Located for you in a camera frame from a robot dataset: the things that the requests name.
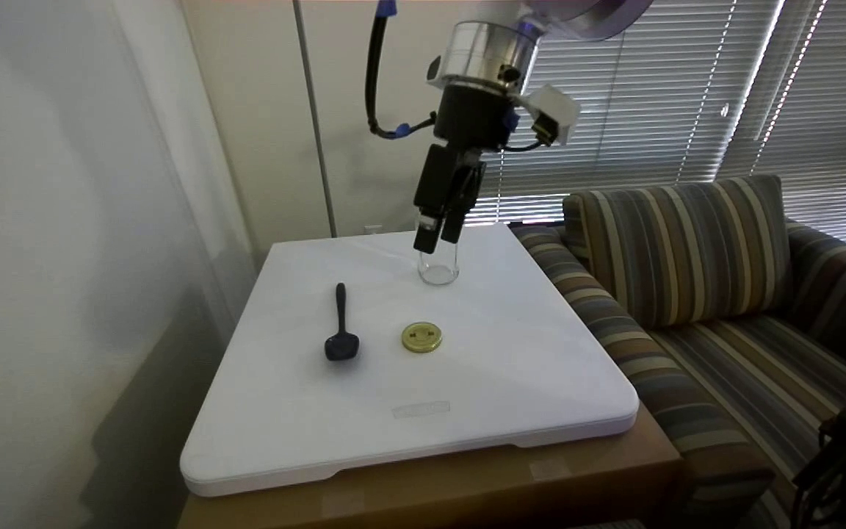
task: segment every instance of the window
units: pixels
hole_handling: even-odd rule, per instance
[[[573,187],[715,178],[778,0],[656,0],[623,36],[540,40],[533,89],[583,102],[568,146],[485,155],[470,222],[557,221]],[[533,145],[529,124],[511,145]]]
[[[783,173],[787,214],[846,240],[846,0],[811,0],[797,31],[777,36],[797,51],[742,150],[750,168]]]

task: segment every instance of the white table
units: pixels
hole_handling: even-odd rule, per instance
[[[333,364],[335,281],[357,361]],[[442,349],[404,349],[413,319]],[[413,231],[277,245],[182,449],[201,496],[348,466],[631,428],[637,394],[507,225],[467,230],[461,277],[417,278]]]

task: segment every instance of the armchair cushion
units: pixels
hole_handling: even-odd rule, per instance
[[[846,245],[802,222],[787,231],[800,286],[787,319],[846,359]]]
[[[631,314],[561,245],[561,230],[518,225],[520,245],[564,294],[631,378],[648,409],[684,458],[681,506],[689,519],[664,525],[720,525],[746,510],[774,483],[767,458],[743,428],[643,331]]]
[[[818,433],[846,411],[846,361],[758,314],[662,330],[653,334],[761,447],[774,493],[794,506],[794,477],[818,455]]]
[[[573,190],[568,245],[651,330],[786,302],[790,255],[778,177]]]

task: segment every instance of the armchair armrest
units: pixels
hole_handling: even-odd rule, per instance
[[[774,483],[774,469],[736,421],[671,359],[564,246],[561,225],[511,225],[573,311],[637,387],[684,458],[667,525],[736,522]]]
[[[846,359],[846,240],[802,222],[787,225],[797,296],[787,319]]]

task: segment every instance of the yellow disc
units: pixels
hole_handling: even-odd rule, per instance
[[[430,319],[416,319],[404,327],[399,340],[408,352],[435,352],[445,344],[445,331]]]

